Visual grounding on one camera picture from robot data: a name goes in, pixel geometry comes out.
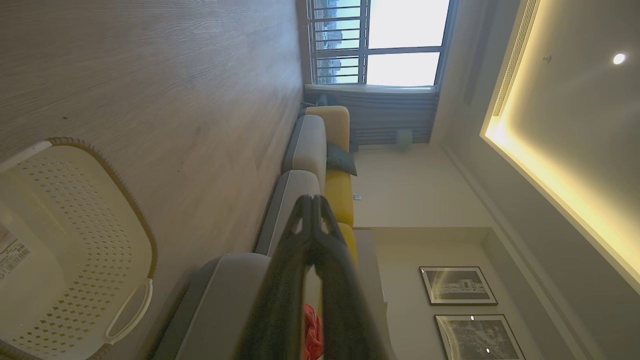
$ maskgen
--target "picture frame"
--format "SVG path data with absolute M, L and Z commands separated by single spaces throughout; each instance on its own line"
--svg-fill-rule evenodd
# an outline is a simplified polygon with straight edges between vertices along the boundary
M 435 315 L 447 360 L 526 360 L 504 315 Z
M 498 304 L 479 266 L 420 266 L 431 305 Z

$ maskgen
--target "recessed spotlight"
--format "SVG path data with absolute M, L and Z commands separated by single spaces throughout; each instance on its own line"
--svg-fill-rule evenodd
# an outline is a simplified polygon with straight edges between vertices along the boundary
M 626 57 L 627 57 L 627 55 L 617 54 L 616 56 L 613 57 L 613 63 L 616 64 L 616 65 L 620 65 L 620 64 L 622 64 L 623 61 L 625 61 Z

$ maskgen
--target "laundry basket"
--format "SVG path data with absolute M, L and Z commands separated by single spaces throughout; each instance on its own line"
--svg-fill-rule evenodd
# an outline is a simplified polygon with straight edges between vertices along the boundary
M 0 163 L 0 339 L 42 359 L 86 359 L 138 324 L 154 246 L 117 177 L 54 138 Z

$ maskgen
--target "gray seat cushion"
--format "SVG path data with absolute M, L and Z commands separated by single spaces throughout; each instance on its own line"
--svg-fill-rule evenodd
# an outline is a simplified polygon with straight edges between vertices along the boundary
M 298 198 L 302 195 L 318 194 L 320 194 L 320 185 L 316 175 L 311 172 L 290 170 L 282 174 L 267 209 L 255 252 L 271 256 L 278 246 L 278 241 Z
M 255 253 L 227 254 L 203 266 L 154 360 L 231 359 L 269 260 Z
M 282 172 L 289 170 L 306 170 L 315 174 L 320 192 L 324 193 L 326 131 L 321 117 L 305 115 L 296 122 L 282 162 Z

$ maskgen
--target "curtain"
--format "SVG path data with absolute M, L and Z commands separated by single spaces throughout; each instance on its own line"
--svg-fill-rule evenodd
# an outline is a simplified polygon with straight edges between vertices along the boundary
M 429 142 L 438 108 L 435 86 L 305 85 L 305 100 L 326 94 L 329 105 L 349 110 L 351 141 L 358 145 L 396 142 L 400 129 L 413 133 L 413 142 Z

